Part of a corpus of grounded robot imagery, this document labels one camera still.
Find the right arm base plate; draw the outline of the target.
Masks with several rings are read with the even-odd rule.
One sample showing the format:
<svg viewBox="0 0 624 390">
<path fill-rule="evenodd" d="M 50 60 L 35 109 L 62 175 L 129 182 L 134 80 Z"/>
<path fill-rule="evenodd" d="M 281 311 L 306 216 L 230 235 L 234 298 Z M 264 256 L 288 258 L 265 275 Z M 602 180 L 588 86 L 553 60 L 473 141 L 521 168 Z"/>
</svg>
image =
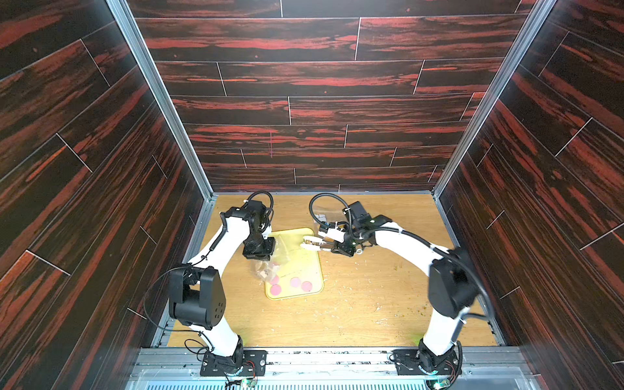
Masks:
<svg viewBox="0 0 624 390">
<path fill-rule="evenodd" d="M 388 355 L 398 375 L 455 377 L 462 372 L 460 358 L 453 349 L 435 355 L 428 349 L 395 349 Z"/>
</svg>

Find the clear resealable bag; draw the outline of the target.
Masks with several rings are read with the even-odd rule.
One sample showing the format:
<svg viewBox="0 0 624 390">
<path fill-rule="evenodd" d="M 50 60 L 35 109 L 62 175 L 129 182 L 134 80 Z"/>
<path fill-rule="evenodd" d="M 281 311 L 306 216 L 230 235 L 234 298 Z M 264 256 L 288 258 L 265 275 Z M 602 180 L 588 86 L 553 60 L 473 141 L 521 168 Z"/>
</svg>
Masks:
<svg viewBox="0 0 624 390">
<path fill-rule="evenodd" d="M 278 275 L 278 271 L 290 260 L 290 249 L 286 241 L 277 237 L 274 251 L 268 260 L 252 260 L 252 270 L 258 279 L 270 283 Z"/>
</svg>

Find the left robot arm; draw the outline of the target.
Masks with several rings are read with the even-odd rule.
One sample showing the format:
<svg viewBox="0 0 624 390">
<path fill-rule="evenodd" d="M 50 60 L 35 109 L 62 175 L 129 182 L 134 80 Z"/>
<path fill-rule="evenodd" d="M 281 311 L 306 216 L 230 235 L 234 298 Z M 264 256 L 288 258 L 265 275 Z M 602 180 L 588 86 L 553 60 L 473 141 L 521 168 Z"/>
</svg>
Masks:
<svg viewBox="0 0 624 390">
<path fill-rule="evenodd" d="M 276 239 L 269 236 L 273 214 L 273 196 L 266 190 L 252 193 L 242 206 L 219 214 L 221 230 L 195 257 L 158 278 L 169 278 L 170 317 L 198 333 L 206 342 L 207 365 L 225 375 L 239 373 L 245 361 L 242 338 L 224 318 L 227 300 L 221 273 L 239 247 L 248 260 L 271 260 L 276 248 Z"/>
</svg>

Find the metal tongs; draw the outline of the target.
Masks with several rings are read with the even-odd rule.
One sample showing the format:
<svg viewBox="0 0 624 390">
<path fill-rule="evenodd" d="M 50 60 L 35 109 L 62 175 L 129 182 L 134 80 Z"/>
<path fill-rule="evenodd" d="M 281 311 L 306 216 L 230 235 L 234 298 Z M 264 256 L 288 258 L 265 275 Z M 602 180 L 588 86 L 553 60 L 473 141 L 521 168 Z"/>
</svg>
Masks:
<svg viewBox="0 0 624 390">
<path fill-rule="evenodd" d="M 336 231 L 335 229 L 330 229 L 327 233 L 320 232 L 320 237 L 303 237 L 300 247 L 304 250 L 327 251 L 347 257 L 353 257 L 356 254 L 360 255 L 363 252 L 363 249 L 346 232 Z"/>
</svg>

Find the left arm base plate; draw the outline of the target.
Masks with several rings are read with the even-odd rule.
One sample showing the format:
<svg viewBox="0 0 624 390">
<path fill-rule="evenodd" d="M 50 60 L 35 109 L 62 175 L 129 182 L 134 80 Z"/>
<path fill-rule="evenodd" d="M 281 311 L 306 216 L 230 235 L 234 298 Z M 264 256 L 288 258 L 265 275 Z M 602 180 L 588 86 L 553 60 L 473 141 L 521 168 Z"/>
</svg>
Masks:
<svg viewBox="0 0 624 390">
<path fill-rule="evenodd" d="M 266 363 L 267 351 L 261 349 L 243 349 L 231 357 L 205 353 L 200 375 L 201 377 L 264 376 Z"/>
</svg>

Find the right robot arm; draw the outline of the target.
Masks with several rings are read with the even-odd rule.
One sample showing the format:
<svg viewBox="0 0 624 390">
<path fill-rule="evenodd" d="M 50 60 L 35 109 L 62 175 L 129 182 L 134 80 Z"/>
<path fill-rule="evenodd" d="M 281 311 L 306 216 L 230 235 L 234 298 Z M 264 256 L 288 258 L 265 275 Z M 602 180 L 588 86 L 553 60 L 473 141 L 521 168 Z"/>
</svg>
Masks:
<svg viewBox="0 0 624 390">
<path fill-rule="evenodd" d="M 414 360 L 424 375 L 442 375 L 452 384 L 462 371 L 459 341 L 468 319 L 491 320 L 493 307 L 483 281 L 477 276 L 466 251 L 432 244 L 392 219 L 371 216 L 358 201 L 341 199 L 344 220 L 330 221 L 315 213 L 316 194 L 308 210 L 318 224 L 318 235 L 307 236 L 302 248 L 328 251 L 347 257 L 378 246 L 416 266 L 427 276 L 427 299 L 433 309 L 427 331 L 419 341 Z"/>
</svg>

